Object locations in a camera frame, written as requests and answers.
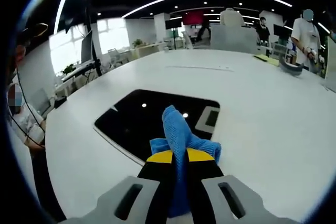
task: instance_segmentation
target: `white round table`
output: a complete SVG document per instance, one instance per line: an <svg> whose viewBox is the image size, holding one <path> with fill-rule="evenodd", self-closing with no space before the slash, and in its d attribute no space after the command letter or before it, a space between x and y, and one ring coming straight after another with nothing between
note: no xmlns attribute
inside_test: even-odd
<svg viewBox="0 0 336 224"><path fill-rule="evenodd" d="M217 50L158 52L90 82L48 114L50 179L66 215L81 217L97 199L141 166L94 129L95 120L136 89L210 99L221 111L212 141L220 142L224 174L261 195L278 217L304 220L336 171L336 94L322 79L299 77L249 54Z"/></svg>

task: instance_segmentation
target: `blue towel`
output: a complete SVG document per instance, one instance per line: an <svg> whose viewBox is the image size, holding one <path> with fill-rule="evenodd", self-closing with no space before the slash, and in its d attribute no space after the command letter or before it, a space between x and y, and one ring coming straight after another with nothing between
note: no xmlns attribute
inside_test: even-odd
<svg viewBox="0 0 336 224"><path fill-rule="evenodd" d="M176 185L173 201L169 209L169 218L184 215L190 211L185 183L184 155L187 147L204 151L219 161L222 150L219 143L200 139L195 136L181 113L174 106L166 108L162 115L166 138L155 138L150 141L152 154L172 150L176 159Z"/></svg>

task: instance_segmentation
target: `white shirt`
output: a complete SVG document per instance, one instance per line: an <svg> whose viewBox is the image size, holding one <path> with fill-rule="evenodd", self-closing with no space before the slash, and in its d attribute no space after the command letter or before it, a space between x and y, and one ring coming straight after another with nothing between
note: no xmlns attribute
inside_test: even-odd
<svg viewBox="0 0 336 224"><path fill-rule="evenodd" d="M245 22L239 12L228 8L221 12L220 24L228 27L240 27L245 25Z"/></svg>
<svg viewBox="0 0 336 224"><path fill-rule="evenodd" d="M316 53L318 53L318 50L321 48L319 31L313 23L308 22L303 18L297 18L294 21L291 36L300 41L304 48L310 47L311 49L314 49ZM299 48L297 48L296 62L299 64L304 63L306 67L311 69L309 59Z"/></svg>
<svg viewBox="0 0 336 224"><path fill-rule="evenodd" d="M33 115L39 124L43 121L42 116L37 113L33 106L28 104L31 109ZM13 115L13 119L20 125L21 129L25 131L25 133L30 136L36 143L41 143L44 139L44 131L40 128L40 126L35 121L33 115L29 111L27 104L21 106L21 111L19 114ZM15 131L16 135L21 139L23 143L26 142L27 136L22 130L16 125L15 122L12 122L12 128Z"/></svg>

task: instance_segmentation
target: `potted plant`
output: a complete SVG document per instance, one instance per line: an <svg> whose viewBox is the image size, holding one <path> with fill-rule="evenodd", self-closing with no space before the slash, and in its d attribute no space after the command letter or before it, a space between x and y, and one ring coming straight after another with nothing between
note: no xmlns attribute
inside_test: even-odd
<svg viewBox="0 0 336 224"><path fill-rule="evenodd" d="M136 48L136 47L142 47L142 46L144 46L144 42L141 39L136 39L133 42L133 47L134 48Z"/></svg>
<svg viewBox="0 0 336 224"><path fill-rule="evenodd" d="M74 64L68 65L64 70L61 71L62 74L69 74L73 72L76 68L74 67Z"/></svg>

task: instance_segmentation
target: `window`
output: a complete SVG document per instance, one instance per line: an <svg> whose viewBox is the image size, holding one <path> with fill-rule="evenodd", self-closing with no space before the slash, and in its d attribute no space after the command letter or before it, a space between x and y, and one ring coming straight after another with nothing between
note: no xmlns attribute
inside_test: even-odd
<svg viewBox="0 0 336 224"><path fill-rule="evenodd" d="M99 43L101 53L106 54L108 50L116 50L129 47L130 42L123 18L110 18L97 21L99 32Z"/></svg>
<svg viewBox="0 0 336 224"><path fill-rule="evenodd" d="M85 36L84 25L71 27L68 33L65 30L49 37L51 63L54 73L61 75L70 64L77 64L81 61L82 40Z"/></svg>

